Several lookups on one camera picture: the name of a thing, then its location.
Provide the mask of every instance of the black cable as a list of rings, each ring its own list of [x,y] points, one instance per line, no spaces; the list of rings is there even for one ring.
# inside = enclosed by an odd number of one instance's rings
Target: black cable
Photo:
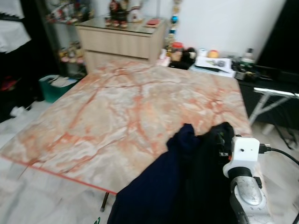
[[[281,153],[287,157],[289,157],[291,160],[293,160],[298,166],[299,166],[299,161],[296,160],[294,157],[292,157],[291,155],[289,155],[288,153],[285,153],[284,151],[282,150],[279,150],[279,149],[276,149],[276,148],[271,148],[270,151],[274,151],[274,152],[278,152],[278,153]]]
[[[295,218],[293,224],[298,224],[298,222],[299,222],[299,213],[298,213],[298,215],[296,216],[296,218]]]

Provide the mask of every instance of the white paper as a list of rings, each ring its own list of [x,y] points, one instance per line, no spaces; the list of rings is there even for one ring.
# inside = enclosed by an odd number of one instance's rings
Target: white paper
[[[203,68],[199,68],[199,67],[195,67],[194,65],[192,65],[189,68],[190,71],[196,71],[196,72],[203,72],[203,73],[208,73],[208,74],[212,74],[212,75],[217,75],[217,76],[223,76],[223,77],[229,77],[229,78],[234,78],[235,77],[235,71],[231,70],[230,72],[225,72],[225,71],[210,71],[207,69],[203,69]]]
[[[219,69],[217,75],[225,77],[234,77],[235,71],[231,69],[232,61],[229,58],[209,58],[209,57],[197,57],[194,64],[198,67],[206,67]]]

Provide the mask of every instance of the white cloth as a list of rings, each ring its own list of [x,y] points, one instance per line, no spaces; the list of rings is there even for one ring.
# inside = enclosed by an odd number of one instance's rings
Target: white cloth
[[[23,23],[0,20],[0,52],[9,53],[30,40]]]
[[[24,18],[20,0],[0,0],[0,13],[15,15],[20,19]]]

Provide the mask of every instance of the black cloth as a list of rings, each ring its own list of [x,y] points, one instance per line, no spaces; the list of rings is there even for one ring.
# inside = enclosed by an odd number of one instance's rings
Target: black cloth
[[[167,142],[168,152],[117,194],[108,224],[236,223],[218,134],[229,151],[234,136],[229,123],[202,136],[185,124]]]
[[[229,160],[219,156],[218,134],[224,139],[224,151],[231,151],[235,134],[227,122],[197,136],[200,146],[195,150],[187,178],[181,182],[170,223],[237,223],[229,203],[230,180],[222,171]]]
[[[168,140],[168,152],[117,194],[108,224],[167,223],[184,179],[182,167],[190,163],[198,146],[193,127],[185,124]]]

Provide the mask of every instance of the wooden drawer cabinet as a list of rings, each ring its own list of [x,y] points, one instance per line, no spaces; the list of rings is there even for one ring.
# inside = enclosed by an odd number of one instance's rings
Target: wooden drawer cabinet
[[[155,64],[163,47],[165,21],[157,28],[145,23],[129,23],[128,28],[105,27],[104,18],[94,18],[77,26],[88,72],[103,61],[126,59]]]

